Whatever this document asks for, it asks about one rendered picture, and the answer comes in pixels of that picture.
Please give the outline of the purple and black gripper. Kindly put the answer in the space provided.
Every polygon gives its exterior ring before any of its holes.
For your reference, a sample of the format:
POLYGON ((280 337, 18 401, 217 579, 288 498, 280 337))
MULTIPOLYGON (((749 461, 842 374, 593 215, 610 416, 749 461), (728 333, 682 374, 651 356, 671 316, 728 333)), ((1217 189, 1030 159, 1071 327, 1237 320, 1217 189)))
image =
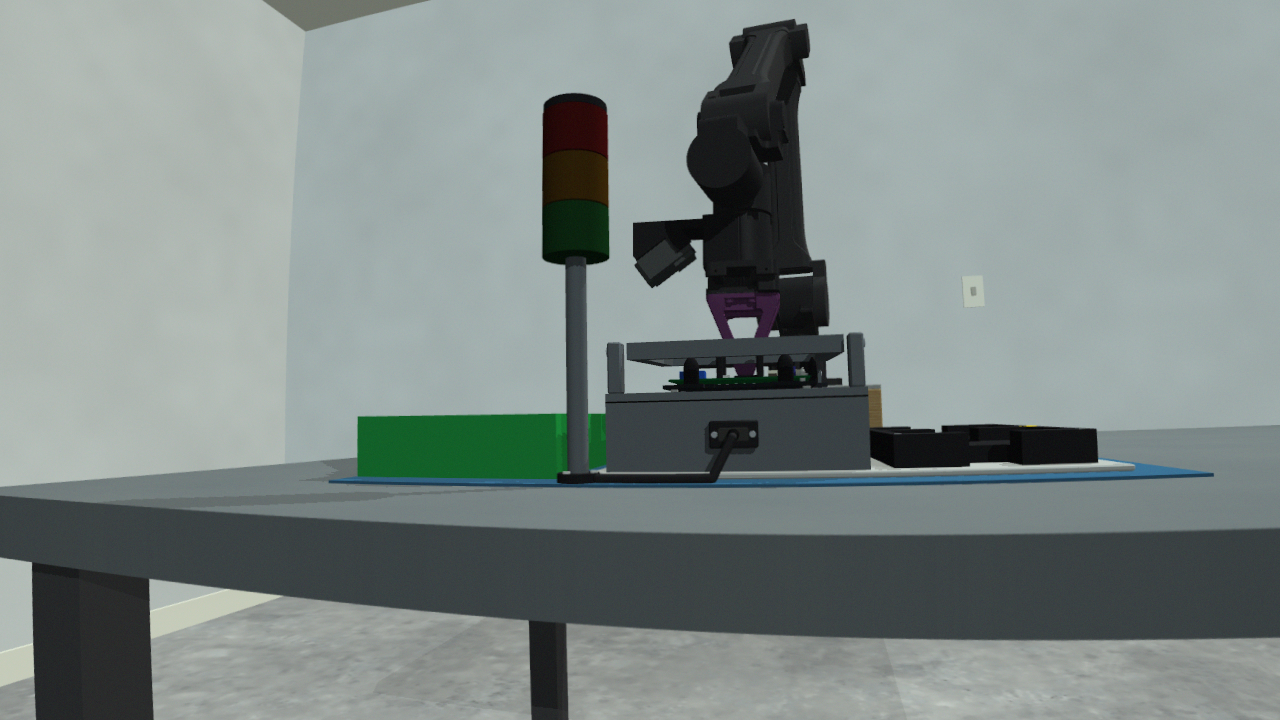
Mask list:
POLYGON ((707 304, 722 340, 733 340, 730 319, 750 316, 762 316, 754 338, 768 337, 780 311, 780 269, 773 259, 771 215, 756 211, 753 220, 748 219, 748 211, 735 213, 741 213, 742 260, 705 263, 707 304))

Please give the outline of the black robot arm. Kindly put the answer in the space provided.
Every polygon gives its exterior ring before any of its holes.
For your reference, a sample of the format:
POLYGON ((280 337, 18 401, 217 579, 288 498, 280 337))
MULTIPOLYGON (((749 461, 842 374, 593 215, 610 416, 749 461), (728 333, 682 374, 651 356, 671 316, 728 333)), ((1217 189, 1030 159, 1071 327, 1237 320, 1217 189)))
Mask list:
POLYGON ((687 152, 689 173, 713 202, 713 214, 634 223, 634 266, 653 288, 698 259, 691 240, 703 240, 704 270, 707 261, 742 260, 741 213, 735 211, 748 211, 753 220, 756 211, 771 215, 780 275, 813 272, 780 278, 780 311, 771 329, 780 336, 819 334, 819 327, 829 325, 826 259, 812 260, 804 232, 797 105, 809 53, 808 26, 795 19, 733 36, 733 70, 703 99, 687 152))

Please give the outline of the green circuit board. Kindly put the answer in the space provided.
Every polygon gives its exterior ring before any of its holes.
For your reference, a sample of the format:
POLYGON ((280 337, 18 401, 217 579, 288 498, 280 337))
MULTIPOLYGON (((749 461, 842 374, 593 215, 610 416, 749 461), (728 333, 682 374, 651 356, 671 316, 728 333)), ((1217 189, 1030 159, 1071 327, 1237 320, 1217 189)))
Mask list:
MULTIPOLYGON (((805 373, 805 375, 800 375, 800 370, 801 369, 795 369, 794 366, 794 380, 800 380, 800 378, 805 378, 805 380, 809 380, 812 378, 812 375, 808 375, 808 373, 805 373)), ((684 384, 684 372, 678 372, 678 374, 680 379, 669 382, 675 384, 684 384)), ((768 375, 764 377, 733 375, 733 378, 730 378, 730 375, 723 375, 723 378, 717 378, 717 375, 716 378, 707 378, 707 372, 699 372, 699 384, 745 384, 745 383, 763 383, 773 380, 778 380, 777 370, 768 370, 768 375)))

